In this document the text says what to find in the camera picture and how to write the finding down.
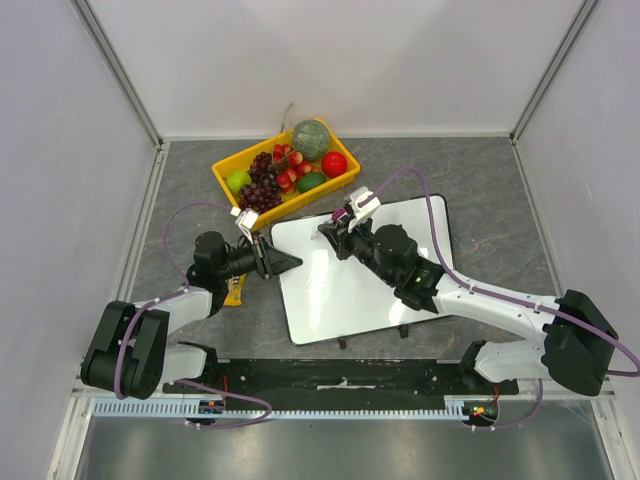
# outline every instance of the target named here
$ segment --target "gray table surface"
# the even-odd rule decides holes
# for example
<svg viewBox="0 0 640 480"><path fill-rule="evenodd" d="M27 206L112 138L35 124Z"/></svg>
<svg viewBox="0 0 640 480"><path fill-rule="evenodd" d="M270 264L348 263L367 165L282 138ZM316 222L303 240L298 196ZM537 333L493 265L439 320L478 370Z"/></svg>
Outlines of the gray table surface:
<svg viewBox="0 0 640 480"><path fill-rule="evenodd" d="M179 277L162 249L168 217L191 202L226 203L211 165L255 143L216 140L171 144L133 289L134 301L179 286ZM447 200L459 271L515 290L555 293L508 139L371 138L346 139L344 143L362 165L355 182L285 219L332 211L356 187L375 189L400 167L414 165L425 173L432 192ZM382 201L420 194L417 179L406 176L384 192ZM195 238L207 230L220 231L228 241L238 237L232 217L214 208L195 207L176 218L169 247L183 268L192 262ZM276 280L263 281L251 275L242 292L241 307L225 307L214 317L175 332L170 340L213 346L222 357L459 359L472 341L515 338L473 320L450 317L412 325L405 339L390 329L352 337L346 350L340 350L335 341L295 346L289 340L278 288Z"/></svg>

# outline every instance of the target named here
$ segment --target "whiteboard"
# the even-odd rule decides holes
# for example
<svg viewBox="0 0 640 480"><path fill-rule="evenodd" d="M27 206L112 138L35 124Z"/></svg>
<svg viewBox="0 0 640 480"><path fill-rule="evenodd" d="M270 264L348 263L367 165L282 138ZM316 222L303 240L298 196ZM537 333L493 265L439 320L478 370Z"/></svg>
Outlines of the whiteboard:
<svg viewBox="0 0 640 480"><path fill-rule="evenodd" d="M431 197L438 245L452 265L451 240L445 200ZM317 226L330 214L282 222L271 229L274 246L303 260L280 275L291 341L305 345L323 340L397 327L441 315L415 311L393 295L382 282L354 257L340 261ZM439 263L429 232L429 214L424 198L382 205L373 216L373 230L386 224L401 224L418 242L420 253Z"/></svg>

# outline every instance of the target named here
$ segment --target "yellow plastic tray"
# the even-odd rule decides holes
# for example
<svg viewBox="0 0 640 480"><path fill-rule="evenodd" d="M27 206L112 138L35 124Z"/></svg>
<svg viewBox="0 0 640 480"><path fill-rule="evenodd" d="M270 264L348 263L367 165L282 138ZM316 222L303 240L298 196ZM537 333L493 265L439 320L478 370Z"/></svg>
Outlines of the yellow plastic tray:
<svg viewBox="0 0 640 480"><path fill-rule="evenodd" d="M256 158L256 155L261 152L273 152L273 147L276 144L291 144L292 133L293 130L281 133L280 135L271 137L264 142L260 142L253 147L249 147L242 152L231 155L230 157L227 157L224 160L220 160L219 162L213 164L211 168L213 170L213 174L218 179L218 182L224 190L224 193L227 195L227 198L235 207L238 206L238 198L234 197L227 188L225 178L227 178L228 175L231 175L231 173L235 172L236 170L249 170L251 162L253 162L253 159ZM356 175L360 172L360 164L353 157L353 155L351 155L351 152L349 152L349 150L347 150L347 148L342 144L340 139L335 136L331 129L329 129L329 134L331 136L329 151L340 152L345 156L345 158L347 159L347 171L339 177L327 179L325 183L309 190L308 192L295 192L291 195L282 195L282 205L279 205L276 208L269 210L267 213L263 213L262 215L260 215L258 217L258 220L256 221L256 224L253 226L253 230L257 230L264 227L265 225L269 225L275 222L278 218L281 218L298 208L304 207L305 205L313 202L323 195L331 193L334 190L337 190L338 188L344 187L348 183L353 182L354 178L356 178ZM320 168L320 161L311 163Z"/></svg>

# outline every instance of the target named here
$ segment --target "grape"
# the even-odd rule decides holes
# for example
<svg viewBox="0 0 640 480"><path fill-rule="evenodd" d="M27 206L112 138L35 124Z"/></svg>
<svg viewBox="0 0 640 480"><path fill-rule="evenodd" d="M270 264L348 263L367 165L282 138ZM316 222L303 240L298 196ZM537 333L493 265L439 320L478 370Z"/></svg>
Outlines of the grape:
<svg viewBox="0 0 640 480"><path fill-rule="evenodd" d="M239 192L238 205L241 208L252 208L263 214L272 208L282 205L280 186L277 176L287 168L287 161L274 163L269 152L260 152L249 166L251 185L244 185Z"/></svg>

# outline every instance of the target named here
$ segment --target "white wall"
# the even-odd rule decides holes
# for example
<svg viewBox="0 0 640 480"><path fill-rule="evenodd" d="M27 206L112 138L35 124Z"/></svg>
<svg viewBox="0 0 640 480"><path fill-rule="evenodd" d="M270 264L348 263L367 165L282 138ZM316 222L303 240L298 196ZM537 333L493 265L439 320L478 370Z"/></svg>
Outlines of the white wall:
<svg viewBox="0 0 640 480"><path fill-rule="evenodd" d="M508 132L580 0L92 0L165 136Z"/></svg>
<svg viewBox="0 0 640 480"><path fill-rule="evenodd" d="M0 477L45 478L153 148L66 0L0 7Z"/></svg>
<svg viewBox="0 0 640 480"><path fill-rule="evenodd" d="M600 2L521 151L563 286L640 354L640 4ZM622 355L615 365L631 369ZM614 382L640 446L639 379Z"/></svg>

